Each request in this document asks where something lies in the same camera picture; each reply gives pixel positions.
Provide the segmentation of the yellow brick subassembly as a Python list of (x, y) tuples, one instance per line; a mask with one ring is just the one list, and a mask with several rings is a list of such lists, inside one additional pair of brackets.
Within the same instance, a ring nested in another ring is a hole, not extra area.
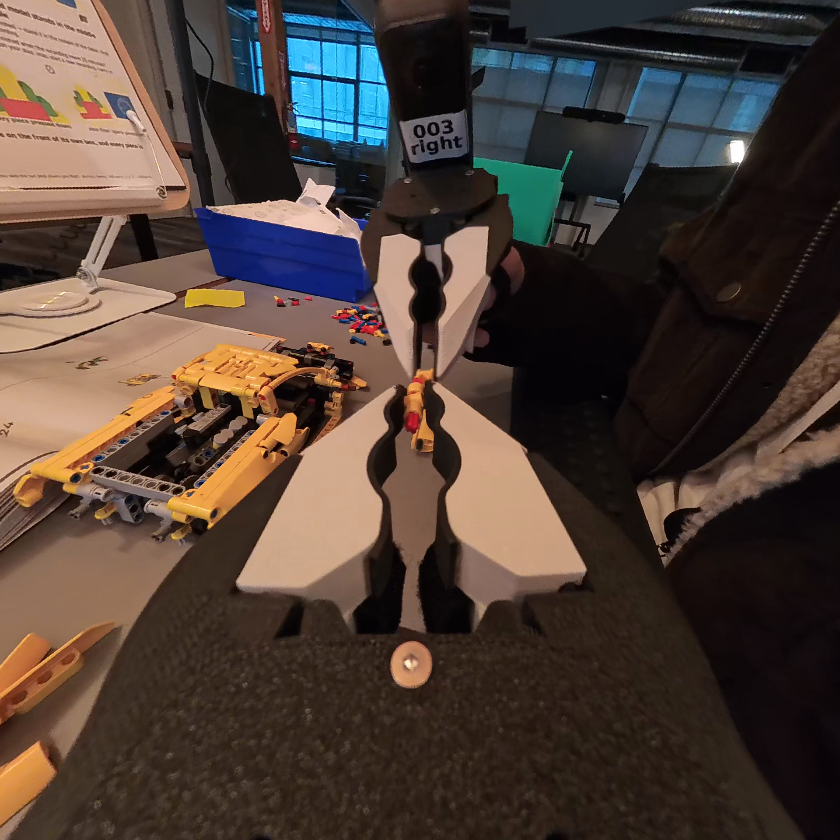
[(422, 424), (416, 434), (411, 434), (412, 449), (420, 453), (431, 453), (434, 450), (434, 432), (427, 422), (427, 415), (424, 403), (425, 384), (418, 385), (410, 383), (404, 397), (403, 427), (404, 418), (407, 413), (423, 413)]

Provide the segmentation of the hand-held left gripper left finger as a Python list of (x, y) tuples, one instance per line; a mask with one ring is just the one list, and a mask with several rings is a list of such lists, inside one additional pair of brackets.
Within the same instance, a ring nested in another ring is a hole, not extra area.
[(396, 469), (405, 387), (395, 385), (308, 447), (236, 585), (329, 601), (357, 632), (394, 632), (405, 564), (384, 483)]

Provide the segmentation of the person's fleece jacket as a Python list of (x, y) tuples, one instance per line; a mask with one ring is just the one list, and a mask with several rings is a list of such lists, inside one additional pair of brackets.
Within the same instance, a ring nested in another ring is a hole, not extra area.
[(838, 838), (839, 23), (663, 245), (616, 435), (742, 740)]

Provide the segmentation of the large dark display screen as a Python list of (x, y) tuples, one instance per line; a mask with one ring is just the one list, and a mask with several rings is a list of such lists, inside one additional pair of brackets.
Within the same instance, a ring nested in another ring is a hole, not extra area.
[(643, 124), (535, 115), (525, 165), (563, 171), (563, 192), (622, 203), (648, 134)]

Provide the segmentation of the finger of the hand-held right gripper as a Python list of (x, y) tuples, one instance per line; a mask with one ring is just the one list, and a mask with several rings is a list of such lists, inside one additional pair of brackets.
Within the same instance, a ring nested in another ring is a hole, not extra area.
[(487, 269), (489, 228), (464, 227), (442, 245), (443, 308), (437, 317), (435, 377), (442, 380), (454, 362), (474, 347), (476, 325), (485, 305), (490, 274)]
[(413, 314), (417, 294), (411, 271), (421, 255), (421, 244), (405, 235), (381, 240), (379, 258), (379, 304), (392, 347), (406, 376), (414, 378), (422, 355), (421, 334)]

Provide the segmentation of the grey desk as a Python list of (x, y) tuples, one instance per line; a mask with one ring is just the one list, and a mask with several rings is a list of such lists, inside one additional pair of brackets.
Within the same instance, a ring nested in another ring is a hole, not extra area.
[[(117, 280), (181, 291), (217, 281), (206, 250), (121, 267)], [(210, 322), (246, 331), (275, 335), (296, 347), (308, 340), (329, 343), (342, 358), (352, 359), (355, 370), (369, 385), (354, 392), (351, 407), (366, 402), (388, 385), (404, 382), (403, 370), (391, 347), (376, 340), (365, 347), (349, 345), (342, 324), (330, 313), (339, 301), (314, 298), (299, 308), (277, 308), (272, 294), (279, 290), (242, 281), (222, 288), (245, 292), (246, 304), (237, 309), (185, 310), (182, 301), (161, 311), (166, 315)], [(444, 383), (447, 388), (507, 432), (511, 413), (512, 370), (497, 364), (459, 360)], [(412, 632), (425, 629), (417, 595), (418, 565), (434, 535), (432, 496), (441, 480), (430, 456), (410, 451), (408, 438), (397, 443), (395, 474), (385, 490), (392, 500), (394, 535), (406, 564), (402, 626)], [(122, 629), (111, 632), (86, 655), (78, 675), (36, 709), (2, 725), (2, 765), (34, 742), (51, 745), (54, 756), (67, 755), (85, 725), (90, 709), (126, 633), (152, 594), (163, 582), (186, 546), (150, 539), (147, 521), (103, 527), (89, 518), (70, 518), (66, 505), (51, 513), (2, 552), (1, 634), (2, 659), (28, 633), (36, 633), (60, 646), (91, 625), (114, 621)]]

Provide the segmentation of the heap of white paper bags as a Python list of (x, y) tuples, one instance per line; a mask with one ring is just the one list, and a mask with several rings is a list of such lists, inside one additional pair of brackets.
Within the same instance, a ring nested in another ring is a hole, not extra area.
[(292, 202), (286, 199), (239, 205), (210, 206), (216, 217), (237, 217), (254, 222), (298, 228), (325, 235), (353, 238), (361, 242), (362, 228), (351, 216), (339, 209), (328, 209), (333, 185), (321, 185), (308, 179), (302, 194)]

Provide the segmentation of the open instruction booklet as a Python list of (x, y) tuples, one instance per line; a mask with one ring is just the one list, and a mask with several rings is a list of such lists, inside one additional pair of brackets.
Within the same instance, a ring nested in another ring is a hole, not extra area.
[(1, 548), (68, 497), (50, 485), (33, 507), (19, 506), (14, 488), (34, 463), (170, 385), (177, 368), (218, 344), (273, 350), (284, 342), (267, 333), (149, 312), (43, 349), (3, 354)]

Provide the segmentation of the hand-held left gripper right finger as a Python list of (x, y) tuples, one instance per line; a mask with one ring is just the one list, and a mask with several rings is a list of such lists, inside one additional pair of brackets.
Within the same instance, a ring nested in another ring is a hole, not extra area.
[(495, 602), (580, 585), (583, 559), (526, 450), (443, 385), (424, 387), (434, 434), (434, 542), (420, 565), (428, 632), (471, 632)]

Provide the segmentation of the person's right forearm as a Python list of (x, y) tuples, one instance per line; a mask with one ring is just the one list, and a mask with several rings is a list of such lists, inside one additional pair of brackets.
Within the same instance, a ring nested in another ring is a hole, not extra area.
[(569, 399), (603, 396), (617, 406), (666, 288), (591, 268), (560, 250), (513, 245), (525, 273), (510, 319), (485, 349), (465, 357), (553, 374)]

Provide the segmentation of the person's right hand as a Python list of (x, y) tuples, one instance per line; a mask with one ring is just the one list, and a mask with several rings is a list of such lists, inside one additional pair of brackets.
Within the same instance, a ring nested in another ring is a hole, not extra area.
[(524, 281), (524, 265), (516, 246), (511, 246), (501, 262), (490, 273), (486, 291), (480, 301), (479, 314), (465, 354), (485, 349), (492, 333), (510, 319), (512, 303)]

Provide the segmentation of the pile of small coloured pins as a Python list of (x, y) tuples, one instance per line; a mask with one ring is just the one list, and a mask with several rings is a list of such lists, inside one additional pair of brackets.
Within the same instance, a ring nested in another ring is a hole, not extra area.
[(348, 330), (352, 343), (367, 344), (376, 339), (386, 347), (392, 345), (382, 310), (376, 304), (351, 304), (336, 310), (331, 319)]

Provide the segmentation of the yellow toy brick car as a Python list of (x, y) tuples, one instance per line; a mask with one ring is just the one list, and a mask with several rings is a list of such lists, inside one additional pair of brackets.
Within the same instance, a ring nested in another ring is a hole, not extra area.
[(74, 519), (154, 517), (154, 541), (185, 543), (336, 428), (346, 393), (367, 389), (327, 344), (218, 344), (104, 425), (18, 468), (2, 490), (2, 548), (67, 498)]

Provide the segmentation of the pile of yellow brick parts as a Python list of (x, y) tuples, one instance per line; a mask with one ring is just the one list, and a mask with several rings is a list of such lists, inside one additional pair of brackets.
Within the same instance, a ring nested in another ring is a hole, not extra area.
[[(29, 633), (1, 664), (1, 693), (47, 656), (64, 646), (78, 648), (83, 654), (84, 664), (84, 654), (109, 635), (116, 626), (114, 621), (92, 625), (59, 647), (52, 647), (45, 638), (36, 633)], [(34, 742), (18, 756), (2, 763), (1, 824), (5, 824), (32, 802), (55, 776), (56, 766), (49, 756), (49, 749), (42, 741)]]

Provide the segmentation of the blue storage bin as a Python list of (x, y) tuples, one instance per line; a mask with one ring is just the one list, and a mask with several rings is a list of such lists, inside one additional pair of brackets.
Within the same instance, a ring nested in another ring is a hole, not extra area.
[(195, 210), (220, 277), (360, 302), (373, 290), (355, 238)]

